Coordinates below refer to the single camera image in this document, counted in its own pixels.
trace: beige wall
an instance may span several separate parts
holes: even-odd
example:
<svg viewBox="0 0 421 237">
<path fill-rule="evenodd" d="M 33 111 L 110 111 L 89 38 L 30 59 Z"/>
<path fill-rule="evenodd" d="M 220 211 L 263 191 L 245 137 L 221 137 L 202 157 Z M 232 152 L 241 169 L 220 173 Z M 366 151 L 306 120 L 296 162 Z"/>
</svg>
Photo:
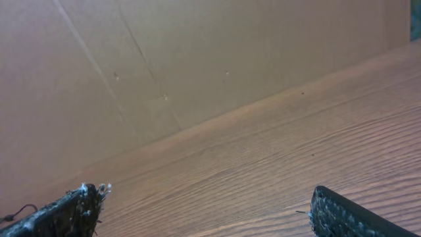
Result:
<svg viewBox="0 0 421 237">
<path fill-rule="evenodd" d="M 409 1 L 0 1 L 0 30 L 1 198 L 403 45 Z"/>
</svg>

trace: wood grain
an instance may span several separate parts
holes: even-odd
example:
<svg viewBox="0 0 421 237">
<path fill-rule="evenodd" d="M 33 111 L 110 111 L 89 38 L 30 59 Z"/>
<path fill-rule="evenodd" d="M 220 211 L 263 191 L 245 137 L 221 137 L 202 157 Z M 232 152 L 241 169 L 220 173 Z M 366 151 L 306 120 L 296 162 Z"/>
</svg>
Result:
<svg viewBox="0 0 421 237">
<path fill-rule="evenodd" d="M 420 88 L 418 41 L 0 203 L 111 182 L 100 236 L 312 236 L 322 184 L 421 234 Z"/>
</svg>

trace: wire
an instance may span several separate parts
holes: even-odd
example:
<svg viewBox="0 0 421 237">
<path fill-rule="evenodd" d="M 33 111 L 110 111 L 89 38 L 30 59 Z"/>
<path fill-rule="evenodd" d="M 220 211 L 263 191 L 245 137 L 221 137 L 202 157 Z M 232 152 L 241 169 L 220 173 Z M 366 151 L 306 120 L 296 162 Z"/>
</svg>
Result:
<svg viewBox="0 0 421 237">
<path fill-rule="evenodd" d="M 34 213 L 35 212 L 37 212 L 38 211 L 38 208 L 34 205 L 34 204 L 26 204 L 25 206 L 23 206 L 19 211 L 17 211 L 15 214 L 10 214 L 10 215 L 7 215 L 7 216 L 5 216 L 5 217 L 3 217 L 2 219 L 0 219 L 0 224 L 3 222 L 3 221 L 7 221 L 7 222 L 10 222 L 10 221 L 13 221 L 14 220 L 14 217 L 15 216 L 17 216 L 21 211 L 23 211 L 23 209 L 25 209 L 26 207 L 33 207 L 34 208 Z"/>
</svg>

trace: wooden table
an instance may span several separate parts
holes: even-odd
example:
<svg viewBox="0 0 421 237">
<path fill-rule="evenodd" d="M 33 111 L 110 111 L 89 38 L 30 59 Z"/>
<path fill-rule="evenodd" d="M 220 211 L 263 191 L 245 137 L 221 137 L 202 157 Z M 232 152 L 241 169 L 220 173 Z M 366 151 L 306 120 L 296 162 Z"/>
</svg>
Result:
<svg viewBox="0 0 421 237">
<path fill-rule="evenodd" d="M 27 190 L 111 182 L 107 236 L 312 236 L 325 185 L 421 234 L 421 41 Z"/>
</svg>

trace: black cable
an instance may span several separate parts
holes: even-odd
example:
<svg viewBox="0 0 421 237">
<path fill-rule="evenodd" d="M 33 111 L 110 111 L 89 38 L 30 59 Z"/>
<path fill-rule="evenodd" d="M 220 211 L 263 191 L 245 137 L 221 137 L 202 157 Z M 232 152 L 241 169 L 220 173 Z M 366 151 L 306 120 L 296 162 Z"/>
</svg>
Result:
<svg viewBox="0 0 421 237">
<path fill-rule="evenodd" d="M 5 216 L 5 217 L 3 217 L 2 219 L 0 219 L 0 224 L 3 222 L 3 221 L 7 221 L 7 222 L 10 222 L 10 221 L 13 221 L 14 220 L 14 217 L 15 216 L 17 216 L 21 211 L 23 211 L 23 209 L 25 209 L 26 207 L 33 207 L 34 208 L 34 212 L 37 212 L 38 211 L 38 208 L 34 205 L 34 204 L 26 204 L 25 206 L 23 206 L 19 211 L 17 211 L 15 214 L 10 214 L 10 215 L 7 215 L 7 216 Z"/>
</svg>

